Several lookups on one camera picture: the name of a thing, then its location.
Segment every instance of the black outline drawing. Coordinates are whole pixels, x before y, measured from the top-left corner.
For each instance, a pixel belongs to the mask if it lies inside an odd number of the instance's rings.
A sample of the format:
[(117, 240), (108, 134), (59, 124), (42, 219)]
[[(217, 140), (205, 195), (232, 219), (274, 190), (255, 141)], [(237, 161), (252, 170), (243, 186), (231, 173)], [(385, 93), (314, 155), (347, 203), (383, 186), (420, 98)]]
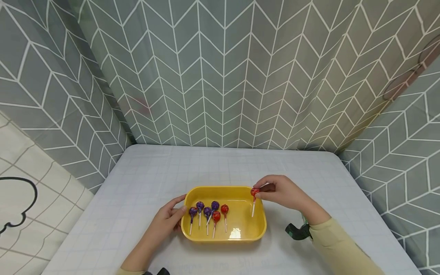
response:
[(1, 237), (1, 234), (2, 234), (3, 232), (5, 232), (6, 229), (7, 229), (8, 227), (17, 227), (17, 226), (22, 225), (22, 224), (25, 222), (25, 220), (26, 220), (26, 212), (27, 212), (29, 209), (31, 209), (31, 207), (32, 207), (32, 206), (35, 204), (35, 202), (37, 201), (38, 190), (37, 190), (36, 185), (35, 185), (32, 181), (30, 181), (30, 180), (28, 180), (28, 179), (25, 179), (25, 178), (20, 178), (20, 177), (15, 177), (15, 176), (7, 176), (7, 177), (0, 177), (0, 180), (22, 180), (22, 181), (25, 181), (25, 182), (29, 183), (29, 184), (32, 186), (33, 191), (34, 191), (34, 193), (35, 193), (32, 203), (29, 205), (29, 207), (28, 207), (25, 211), (22, 212), (22, 221), (21, 221), (20, 223), (18, 223), (18, 224), (11, 224), (10, 222), (7, 222), (7, 223), (3, 226), (3, 229), (0, 230), (0, 237)]

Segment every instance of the beige sleeve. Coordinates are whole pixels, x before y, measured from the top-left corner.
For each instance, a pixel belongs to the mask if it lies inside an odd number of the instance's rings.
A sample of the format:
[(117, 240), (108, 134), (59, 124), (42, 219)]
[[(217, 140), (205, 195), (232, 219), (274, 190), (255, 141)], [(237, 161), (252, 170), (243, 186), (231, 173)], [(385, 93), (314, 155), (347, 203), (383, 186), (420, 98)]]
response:
[(143, 275), (145, 271), (125, 271), (124, 269), (120, 268), (116, 275)]
[(311, 225), (313, 245), (336, 275), (384, 275), (336, 220)]

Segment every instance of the chevron pattern fabric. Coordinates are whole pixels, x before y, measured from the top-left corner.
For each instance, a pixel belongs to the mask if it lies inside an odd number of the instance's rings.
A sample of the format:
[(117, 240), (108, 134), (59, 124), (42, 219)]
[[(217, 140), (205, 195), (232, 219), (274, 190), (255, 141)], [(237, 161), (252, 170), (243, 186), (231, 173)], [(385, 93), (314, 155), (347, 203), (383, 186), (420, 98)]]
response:
[(95, 193), (131, 142), (68, 10), (62, 0), (0, 1), (0, 110)]
[(440, 33), (429, 0), (71, 0), (138, 143), (345, 148)]
[(440, 58), (340, 155), (422, 274), (440, 274)]

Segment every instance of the table surface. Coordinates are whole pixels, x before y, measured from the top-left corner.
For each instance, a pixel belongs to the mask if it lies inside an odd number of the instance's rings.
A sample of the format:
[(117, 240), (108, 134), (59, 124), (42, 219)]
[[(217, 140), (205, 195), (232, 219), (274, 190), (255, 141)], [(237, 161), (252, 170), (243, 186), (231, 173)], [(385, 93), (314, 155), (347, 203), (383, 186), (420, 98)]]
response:
[[(290, 177), (321, 204), (386, 274), (420, 274), (338, 157), (314, 151), (133, 145), (86, 208), (43, 275), (115, 274), (157, 210), (195, 186), (251, 186), (267, 174)], [(331, 274), (310, 240), (294, 241), (298, 211), (264, 202), (267, 231), (249, 244), (170, 238), (149, 271), (173, 274)]]

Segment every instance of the yellow plastic tray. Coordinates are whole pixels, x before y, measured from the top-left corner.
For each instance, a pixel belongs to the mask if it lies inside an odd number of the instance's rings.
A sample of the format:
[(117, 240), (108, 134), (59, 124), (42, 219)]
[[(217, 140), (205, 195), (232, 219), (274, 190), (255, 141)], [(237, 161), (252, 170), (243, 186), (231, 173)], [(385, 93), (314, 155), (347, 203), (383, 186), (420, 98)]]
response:
[(192, 233), (190, 236), (191, 216), (189, 212), (182, 218), (182, 232), (189, 240), (194, 242), (253, 242), (260, 239), (266, 232), (266, 215), (260, 199), (255, 202), (255, 212), (252, 216), (253, 197), (250, 187), (246, 186), (200, 186), (188, 192), (184, 204), (188, 209), (195, 207), (198, 201), (211, 207), (213, 201), (218, 201), (229, 206), (227, 213), (227, 232), (224, 228), (224, 215), (217, 223), (216, 233), (213, 238), (214, 222), (209, 222), (209, 235), (206, 235), (206, 217), (201, 215), (201, 225), (198, 227), (198, 213), (194, 216)]

